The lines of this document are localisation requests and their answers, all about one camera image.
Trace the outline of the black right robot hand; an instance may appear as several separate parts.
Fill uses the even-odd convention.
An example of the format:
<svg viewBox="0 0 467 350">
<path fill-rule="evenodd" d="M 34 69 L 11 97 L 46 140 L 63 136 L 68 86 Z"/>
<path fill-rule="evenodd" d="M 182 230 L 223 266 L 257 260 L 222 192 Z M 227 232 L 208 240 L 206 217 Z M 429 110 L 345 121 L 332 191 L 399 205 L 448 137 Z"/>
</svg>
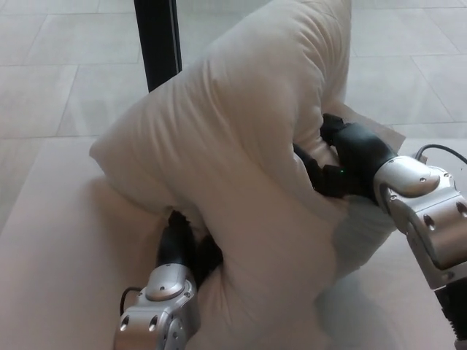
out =
<svg viewBox="0 0 467 350">
<path fill-rule="evenodd" d="M 345 122 L 333 114 L 323 115 L 320 136 L 337 151 L 337 166 L 321 167 L 305 150 L 293 145 L 314 190 L 326 197 L 356 195 L 376 203 L 374 177 L 397 153 L 373 131 L 356 122 Z"/>
</svg>

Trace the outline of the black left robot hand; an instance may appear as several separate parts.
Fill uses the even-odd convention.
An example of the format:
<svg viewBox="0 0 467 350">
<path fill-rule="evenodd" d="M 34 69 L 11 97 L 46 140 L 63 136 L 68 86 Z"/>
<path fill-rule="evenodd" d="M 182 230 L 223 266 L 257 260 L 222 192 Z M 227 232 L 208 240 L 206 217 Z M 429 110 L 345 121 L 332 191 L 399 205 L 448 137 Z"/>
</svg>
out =
<svg viewBox="0 0 467 350">
<path fill-rule="evenodd" d="M 210 234 L 197 243 L 189 221 L 173 211 L 162 232 L 155 267 L 168 264 L 187 267 L 199 288 L 223 264 L 223 253 Z"/>
</svg>

